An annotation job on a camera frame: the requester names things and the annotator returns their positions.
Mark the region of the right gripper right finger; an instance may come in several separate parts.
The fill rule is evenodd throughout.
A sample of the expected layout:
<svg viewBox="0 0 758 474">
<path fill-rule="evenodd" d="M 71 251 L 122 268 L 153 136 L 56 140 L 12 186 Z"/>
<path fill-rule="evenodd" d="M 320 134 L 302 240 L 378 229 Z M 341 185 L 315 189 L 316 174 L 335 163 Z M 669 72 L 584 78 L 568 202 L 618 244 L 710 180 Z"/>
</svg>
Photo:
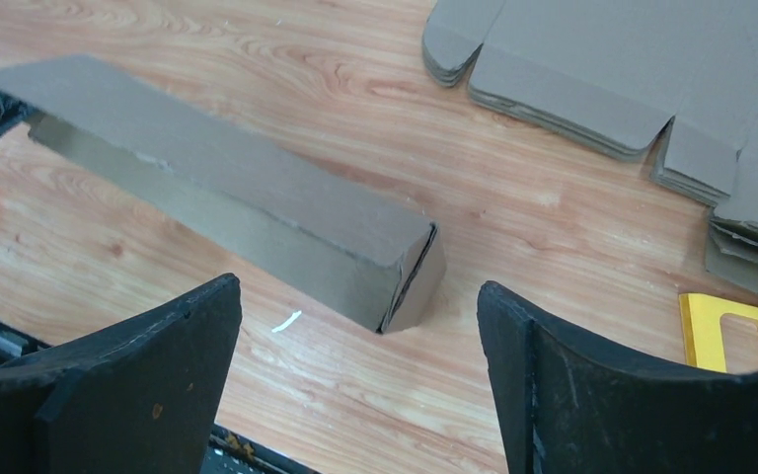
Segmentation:
<svg viewBox="0 0 758 474">
<path fill-rule="evenodd" d="M 512 473 L 758 473 L 758 372 L 648 355 L 495 281 L 477 299 Z"/>
</svg>

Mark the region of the cardboard box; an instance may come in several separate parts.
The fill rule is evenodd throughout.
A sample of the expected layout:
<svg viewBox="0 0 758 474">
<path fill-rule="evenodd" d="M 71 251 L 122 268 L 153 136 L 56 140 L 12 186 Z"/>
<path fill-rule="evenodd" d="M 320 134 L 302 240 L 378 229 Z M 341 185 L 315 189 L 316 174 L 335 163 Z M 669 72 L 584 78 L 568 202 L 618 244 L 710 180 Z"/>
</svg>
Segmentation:
<svg viewBox="0 0 758 474">
<path fill-rule="evenodd" d="M 435 221 L 89 55 L 0 68 L 30 138 L 360 326 L 418 325 Z"/>
</svg>

